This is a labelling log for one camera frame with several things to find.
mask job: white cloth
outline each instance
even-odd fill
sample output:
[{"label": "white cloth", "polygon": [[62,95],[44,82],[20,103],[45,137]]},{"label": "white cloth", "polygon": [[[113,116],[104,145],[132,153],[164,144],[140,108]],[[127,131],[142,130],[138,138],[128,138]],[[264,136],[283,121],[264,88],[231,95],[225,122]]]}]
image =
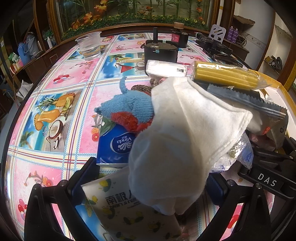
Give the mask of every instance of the white cloth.
[{"label": "white cloth", "polygon": [[168,78],[152,89],[151,96],[154,119],[134,140],[129,155],[130,189],[140,202],[165,215],[183,214],[252,114],[186,77]]}]

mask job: tissue pack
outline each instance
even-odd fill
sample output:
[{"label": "tissue pack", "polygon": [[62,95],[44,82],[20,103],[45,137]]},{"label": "tissue pack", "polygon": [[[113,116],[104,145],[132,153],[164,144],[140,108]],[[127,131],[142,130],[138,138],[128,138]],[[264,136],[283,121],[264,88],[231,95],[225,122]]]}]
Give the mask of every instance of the tissue pack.
[{"label": "tissue pack", "polygon": [[117,168],[126,166],[134,139],[134,133],[104,118],[100,130],[97,164]]}]

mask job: artificial flower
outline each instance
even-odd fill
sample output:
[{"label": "artificial flower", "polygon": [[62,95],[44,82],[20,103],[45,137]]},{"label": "artificial flower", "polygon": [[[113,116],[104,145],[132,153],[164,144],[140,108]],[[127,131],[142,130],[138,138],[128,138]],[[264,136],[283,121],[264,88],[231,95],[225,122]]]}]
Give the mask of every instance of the artificial flower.
[{"label": "artificial flower", "polygon": [[78,21],[78,19],[76,19],[76,21],[74,21],[74,23],[72,23],[72,28],[78,29],[79,26],[80,26],[80,22]]},{"label": "artificial flower", "polygon": [[95,16],[93,16],[93,19],[92,19],[91,23],[93,23],[94,21],[96,21],[96,20],[98,20],[98,19],[100,19],[100,18],[101,18],[100,15],[95,15]]},{"label": "artificial flower", "polygon": [[91,18],[92,18],[92,12],[85,14],[85,16],[83,17],[84,23],[89,23],[91,21]]},{"label": "artificial flower", "polygon": [[107,6],[106,5],[104,5],[104,6],[96,5],[94,7],[94,9],[97,10],[98,12],[102,13],[103,11],[107,10]]}]

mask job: blue thermos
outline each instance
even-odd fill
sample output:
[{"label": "blue thermos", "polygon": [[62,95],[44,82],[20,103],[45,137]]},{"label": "blue thermos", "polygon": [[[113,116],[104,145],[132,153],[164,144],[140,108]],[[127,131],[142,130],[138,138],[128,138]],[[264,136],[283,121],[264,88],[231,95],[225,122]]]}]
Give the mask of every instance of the blue thermos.
[{"label": "blue thermos", "polygon": [[20,59],[22,60],[23,65],[27,64],[31,60],[27,44],[19,43],[19,47],[17,51],[19,53],[19,56],[20,56]]}]

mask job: plastic cup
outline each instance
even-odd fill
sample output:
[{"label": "plastic cup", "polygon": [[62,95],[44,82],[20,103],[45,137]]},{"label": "plastic cup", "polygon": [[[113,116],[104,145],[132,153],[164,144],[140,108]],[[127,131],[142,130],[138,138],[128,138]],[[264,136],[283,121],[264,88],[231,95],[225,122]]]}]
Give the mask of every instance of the plastic cup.
[{"label": "plastic cup", "polygon": [[75,41],[78,43],[86,61],[93,60],[101,55],[101,31],[83,35],[75,39]]}]

